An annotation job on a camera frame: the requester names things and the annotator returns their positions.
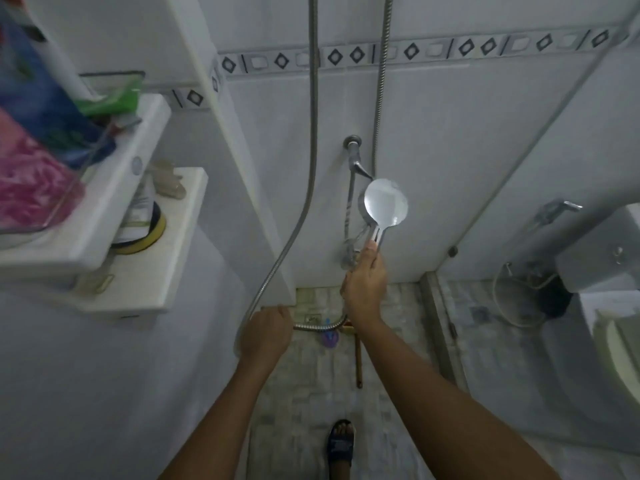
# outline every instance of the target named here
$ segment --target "person's right arm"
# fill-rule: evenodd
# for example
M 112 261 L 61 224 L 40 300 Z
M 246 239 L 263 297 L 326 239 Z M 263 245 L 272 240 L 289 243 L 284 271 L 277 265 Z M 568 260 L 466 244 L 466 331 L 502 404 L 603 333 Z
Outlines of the person's right arm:
M 387 274 L 370 242 L 348 273 L 349 320 L 431 473 L 438 480 L 559 480 L 514 430 L 441 377 L 382 321 Z

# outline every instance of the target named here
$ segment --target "person's left hand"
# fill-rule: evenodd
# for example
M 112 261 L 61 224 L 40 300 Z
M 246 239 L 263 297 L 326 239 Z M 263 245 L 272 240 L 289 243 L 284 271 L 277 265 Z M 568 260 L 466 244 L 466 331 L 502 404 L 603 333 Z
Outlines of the person's left hand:
M 286 306 L 272 306 L 256 312 L 240 337 L 240 361 L 271 373 L 293 333 L 293 320 Z

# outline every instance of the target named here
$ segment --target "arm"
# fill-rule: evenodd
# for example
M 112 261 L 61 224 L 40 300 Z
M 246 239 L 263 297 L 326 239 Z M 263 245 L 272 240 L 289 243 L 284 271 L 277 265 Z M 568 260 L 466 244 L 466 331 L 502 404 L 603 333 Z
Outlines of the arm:
M 418 451 L 439 480 L 559 480 L 514 430 L 413 352 L 380 318 L 387 275 L 375 244 L 343 284 L 349 319 Z
M 159 480 L 232 479 L 258 394 L 291 341 L 287 308 L 254 314 L 240 339 L 240 361 L 229 384 Z

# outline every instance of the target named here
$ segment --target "toilet tank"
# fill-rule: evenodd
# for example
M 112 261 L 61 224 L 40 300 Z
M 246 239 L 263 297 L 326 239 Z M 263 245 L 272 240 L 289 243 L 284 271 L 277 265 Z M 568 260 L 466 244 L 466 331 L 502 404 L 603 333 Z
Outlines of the toilet tank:
M 640 203 L 617 209 L 556 256 L 567 290 L 633 290 L 640 283 Z

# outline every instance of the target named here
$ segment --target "person's left arm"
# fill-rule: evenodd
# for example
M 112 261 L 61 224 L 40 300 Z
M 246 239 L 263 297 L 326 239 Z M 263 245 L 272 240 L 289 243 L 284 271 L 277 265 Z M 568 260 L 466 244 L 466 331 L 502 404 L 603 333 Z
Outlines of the person's left arm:
M 159 480 L 233 479 L 260 389 L 287 349 L 292 332 L 284 306 L 252 316 L 240 339 L 240 361 L 233 377 Z

